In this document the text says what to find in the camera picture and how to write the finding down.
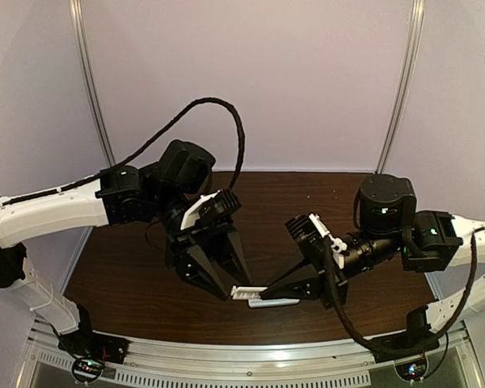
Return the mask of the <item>white remote control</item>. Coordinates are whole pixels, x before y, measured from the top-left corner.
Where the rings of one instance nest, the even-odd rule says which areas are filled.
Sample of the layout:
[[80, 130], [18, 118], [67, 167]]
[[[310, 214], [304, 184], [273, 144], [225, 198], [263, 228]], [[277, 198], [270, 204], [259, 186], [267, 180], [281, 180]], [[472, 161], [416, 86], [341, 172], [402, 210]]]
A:
[[273, 307], [285, 307], [285, 306], [295, 306], [300, 302], [299, 299], [270, 299], [270, 300], [260, 300], [260, 299], [249, 299], [247, 301], [248, 306], [251, 309], [263, 309], [263, 308], [273, 308]]

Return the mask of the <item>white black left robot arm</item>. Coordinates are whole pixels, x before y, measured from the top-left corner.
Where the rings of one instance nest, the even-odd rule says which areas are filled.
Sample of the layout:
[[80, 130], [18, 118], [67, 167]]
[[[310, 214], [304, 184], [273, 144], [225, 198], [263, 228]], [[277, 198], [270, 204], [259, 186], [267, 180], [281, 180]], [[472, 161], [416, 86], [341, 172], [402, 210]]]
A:
[[105, 169], [71, 189], [0, 195], [0, 289], [12, 291], [47, 320], [63, 348], [91, 359], [101, 342], [88, 311], [40, 277], [24, 243], [85, 226], [159, 221], [167, 233], [166, 265], [184, 282], [226, 300], [229, 291], [218, 271], [243, 284], [251, 282], [251, 274], [232, 218], [241, 206], [238, 198], [227, 188], [200, 192], [214, 164], [204, 148], [175, 140], [143, 168]]

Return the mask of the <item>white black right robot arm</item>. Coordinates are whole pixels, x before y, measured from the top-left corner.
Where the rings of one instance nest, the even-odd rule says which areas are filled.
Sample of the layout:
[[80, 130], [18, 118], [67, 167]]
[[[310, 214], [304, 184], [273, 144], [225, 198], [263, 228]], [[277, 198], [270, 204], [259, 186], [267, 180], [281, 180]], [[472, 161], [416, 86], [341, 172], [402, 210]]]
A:
[[352, 221], [355, 232], [342, 238], [315, 213], [288, 221], [299, 259], [278, 272], [260, 298], [318, 299], [327, 308], [343, 305], [351, 278], [395, 255], [401, 256], [403, 270], [417, 273], [469, 265], [463, 290], [410, 312], [404, 332], [369, 341], [375, 348], [391, 347], [409, 357], [431, 346], [460, 316], [485, 308], [485, 221], [419, 211], [411, 181], [385, 174], [370, 175], [361, 183]]

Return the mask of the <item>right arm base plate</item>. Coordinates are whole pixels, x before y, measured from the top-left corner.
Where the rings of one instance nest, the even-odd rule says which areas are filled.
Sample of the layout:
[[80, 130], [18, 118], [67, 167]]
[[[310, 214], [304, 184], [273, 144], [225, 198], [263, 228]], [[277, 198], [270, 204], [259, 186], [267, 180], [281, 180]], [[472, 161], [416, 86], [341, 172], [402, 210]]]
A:
[[391, 335], [380, 335], [371, 339], [374, 345], [379, 345], [391, 350], [409, 350], [420, 344], [421, 341], [430, 340], [429, 345], [420, 352], [410, 352], [408, 356], [415, 356], [429, 350], [439, 348], [440, 342], [435, 334], [424, 331], [416, 334], [414, 331], [402, 331]]

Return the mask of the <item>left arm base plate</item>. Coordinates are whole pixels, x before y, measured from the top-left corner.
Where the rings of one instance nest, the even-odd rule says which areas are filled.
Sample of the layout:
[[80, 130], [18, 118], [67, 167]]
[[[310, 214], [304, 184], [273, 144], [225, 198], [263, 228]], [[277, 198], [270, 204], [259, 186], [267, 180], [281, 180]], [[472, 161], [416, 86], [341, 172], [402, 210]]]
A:
[[66, 335], [57, 334], [58, 347], [71, 356], [89, 357], [96, 361], [122, 365], [129, 341], [126, 338], [96, 332], [74, 331]]

